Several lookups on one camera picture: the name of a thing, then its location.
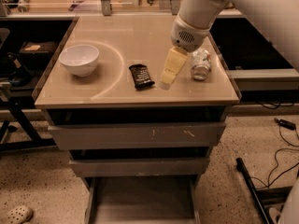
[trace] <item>drawer front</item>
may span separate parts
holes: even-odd
[[[218,144],[224,122],[49,126],[60,149],[135,147],[211,147]]]
[[[200,175],[209,158],[70,161],[76,176]]]

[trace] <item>black cable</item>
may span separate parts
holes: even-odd
[[[255,176],[251,176],[251,179],[256,179],[258,181],[260,181],[263,184],[263,187],[257,188],[257,189],[269,189],[282,175],[288,173],[290,170],[294,169],[296,166],[299,165],[299,162],[297,162],[294,166],[292,166],[291,168],[288,168],[287,170],[283,171],[282,173],[280,173],[276,178],[274,178],[271,182],[270,182],[270,178],[271,175],[273,174],[273,172],[279,167],[279,163],[278,163],[278,158],[277,158],[277,154],[280,151],[299,151],[299,149],[294,149],[294,148],[281,148],[279,150],[276,151],[275,153],[275,161],[276,161],[276,166],[271,170],[271,172],[269,173],[268,177],[267,177],[267,184],[264,183],[260,178],[255,177]]]
[[[267,105],[263,104],[262,102],[258,102],[258,101],[256,101],[255,103],[257,103],[258,105],[261,105],[262,107],[267,108],[267,109],[278,109],[282,106],[284,106],[284,107],[294,106],[294,102],[284,105],[283,101],[278,102],[278,104],[273,104],[273,103],[270,103],[270,102],[266,102],[270,106],[267,106]]]
[[[297,128],[295,129],[296,131],[296,134],[297,134],[297,138],[299,139],[299,135],[298,135],[298,132],[297,132]],[[299,147],[299,145],[294,145],[292,144],[290,141],[288,141],[281,133],[281,126],[279,125],[279,134],[280,134],[280,137],[289,145],[289,146],[292,146],[292,147]]]
[[[292,147],[299,147],[299,145],[294,145],[293,143],[291,143],[290,141],[288,141],[281,133],[281,120],[279,119],[275,119],[275,122],[278,123],[278,126],[279,126],[279,134],[280,134],[280,137],[289,145],[289,146],[292,146]],[[297,138],[299,139],[299,134],[297,132],[297,127],[295,126],[295,124],[292,123],[292,126],[291,126],[292,130],[295,130],[296,132],[296,135],[297,135]],[[251,176],[250,178],[251,179],[256,179],[258,181],[260,181],[262,184],[263,184],[263,187],[260,187],[258,189],[269,189],[282,175],[288,173],[290,170],[294,169],[295,167],[297,167],[299,165],[299,162],[297,162],[294,166],[292,166],[291,168],[283,171],[282,173],[280,173],[276,178],[274,178],[271,182],[270,182],[270,178],[271,178],[271,175],[273,174],[273,172],[279,167],[279,163],[278,163],[278,153],[280,151],[299,151],[299,149],[295,149],[295,148],[280,148],[279,150],[277,150],[275,152],[275,155],[274,155],[274,159],[275,159],[275,162],[276,162],[276,166],[270,171],[268,177],[267,177],[267,184],[265,184],[260,178],[257,178],[257,177],[254,177],[254,176]]]

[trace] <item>terrazzo floor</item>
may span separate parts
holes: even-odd
[[[242,175],[235,168],[235,159],[242,158],[249,174],[266,182],[275,166],[276,150],[288,147],[274,118],[299,125],[299,106],[267,109],[238,105],[232,109],[221,141],[214,147],[210,164],[195,190],[202,224],[263,223]],[[47,122],[32,123],[42,137],[50,137]],[[28,140],[18,123],[10,124],[18,130],[9,134],[6,142]],[[299,145],[294,131],[281,129],[281,133]],[[279,153],[279,167],[271,179],[299,162],[298,157],[297,151]],[[0,218],[15,206],[25,204],[34,210],[32,224],[84,223],[89,191],[73,174],[68,159],[68,154],[57,147],[0,153]],[[271,188],[292,186],[297,172],[298,168],[289,171]],[[256,187],[263,185],[253,181]]]

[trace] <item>drawer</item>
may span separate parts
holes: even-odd
[[[211,147],[218,144],[224,122],[128,123],[49,126],[59,149],[134,147]]]
[[[192,181],[176,177],[94,178],[85,224],[200,224]]]
[[[86,160],[69,164],[79,177],[200,175],[206,171],[209,158]]]

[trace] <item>cable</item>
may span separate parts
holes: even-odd
[[[258,102],[258,101],[256,101],[255,103],[258,104],[258,105],[261,105],[262,107],[267,108],[267,109],[278,109],[278,108],[283,107],[283,106],[284,107],[294,106],[294,102],[284,105],[283,101],[278,102],[278,104],[273,104],[273,103],[270,103],[270,102],[266,102],[270,106],[267,106],[267,105],[263,104],[262,102]]]
[[[279,125],[279,134],[280,134],[280,137],[289,145],[289,146],[292,146],[292,147],[299,147],[299,145],[294,145],[292,144],[290,141],[288,141],[281,133],[281,126]]]
[[[291,143],[290,141],[288,141],[281,133],[281,126],[282,127],[285,127],[287,129],[290,129],[290,130],[295,130],[296,132],[296,135],[297,135],[297,138],[299,139],[299,134],[297,132],[297,127],[294,123],[292,122],[288,122],[287,120],[284,120],[284,119],[274,119],[274,121],[278,124],[279,126],[279,134],[280,134],[280,137],[289,145],[289,146],[292,146],[292,147],[299,147],[299,145],[294,145],[293,143]],[[297,162],[294,166],[292,166],[291,168],[283,171],[282,173],[280,173],[277,177],[275,177],[272,181],[270,181],[270,178],[271,178],[271,175],[273,174],[273,172],[279,167],[279,163],[278,163],[278,153],[280,151],[299,151],[299,149],[296,149],[296,148],[287,148],[287,147],[284,147],[284,148],[280,148],[279,150],[277,150],[275,152],[275,155],[274,155],[274,159],[275,159],[275,162],[276,162],[276,166],[270,171],[268,177],[267,177],[267,184],[264,183],[260,178],[257,178],[257,177],[254,177],[254,176],[251,176],[250,178],[251,179],[256,179],[258,181],[260,181],[262,184],[263,184],[263,187],[260,187],[258,189],[269,189],[281,176],[283,176],[284,174],[288,173],[290,170],[294,169],[295,167],[297,167],[299,165],[299,162]]]
[[[260,181],[263,184],[263,187],[257,188],[257,189],[269,189],[281,176],[283,176],[284,174],[288,173],[290,170],[294,169],[296,166],[299,165],[299,162],[297,162],[294,166],[292,166],[291,168],[288,168],[287,170],[283,171],[282,173],[280,173],[277,177],[275,177],[272,181],[270,181],[271,175],[273,174],[273,172],[279,167],[279,163],[278,163],[278,158],[277,158],[277,154],[280,151],[299,151],[299,149],[295,149],[295,148],[281,148],[279,150],[276,151],[275,153],[275,161],[276,161],[276,166],[271,170],[271,172],[269,173],[268,177],[267,177],[267,184],[264,183],[260,178],[255,177],[255,176],[251,176],[251,179],[256,179],[258,181]]]

